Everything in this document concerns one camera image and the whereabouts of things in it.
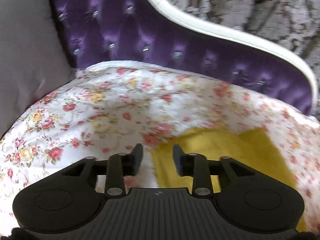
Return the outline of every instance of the bed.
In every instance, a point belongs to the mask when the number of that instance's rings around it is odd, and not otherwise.
[[[291,168],[304,219],[320,229],[316,79],[299,57],[259,37],[202,21],[166,0],[51,0],[76,78],[29,107],[0,142],[0,233],[18,226],[24,187],[82,159],[143,143],[127,187],[157,187],[158,142],[189,128],[260,127]]]

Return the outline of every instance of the tufted headboard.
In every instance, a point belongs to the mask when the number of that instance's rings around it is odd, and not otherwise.
[[[51,3],[66,54],[79,69],[102,61],[136,60],[249,88],[306,115],[316,102],[314,76],[293,53],[277,55],[282,47],[196,19],[166,0]]]

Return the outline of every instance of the yellow fabric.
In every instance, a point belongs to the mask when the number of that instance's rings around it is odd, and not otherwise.
[[[236,135],[227,130],[191,129],[184,135],[160,143],[153,151],[153,163],[160,187],[188,187],[192,190],[192,178],[177,174],[172,147],[179,144],[185,153],[199,153],[208,160],[219,160],[220,156],[230,156],[274,179],[295,188],[292,173],[286,166],[279,150],[272,144],[262,129],[254,129]],[[220,191],[217,176],[211,176],[213,190]],[[306,231],[301,220],[298,231]]]

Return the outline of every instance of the purple headboard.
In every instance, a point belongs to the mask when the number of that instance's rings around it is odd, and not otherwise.
[[[79,69],[109,60],[143,61],[211,76],[310,113],[310,83],[289,62],[179,26],[147,0],[51,2],[66,53]]]

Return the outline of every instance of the floral bedsheet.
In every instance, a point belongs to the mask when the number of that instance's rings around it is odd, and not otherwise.
[[[110,61],[78,71],[75,80],[26,110],[0,141],[0,233],[18,226],[12,201],[20,190],[86,156],[106,159],[143,143],[140,173],[125,183],[157,187],[151,149],[195,127],[267,131],[298,182],[308,228],[320,230],[317,120],[279,100],[204,76]]]

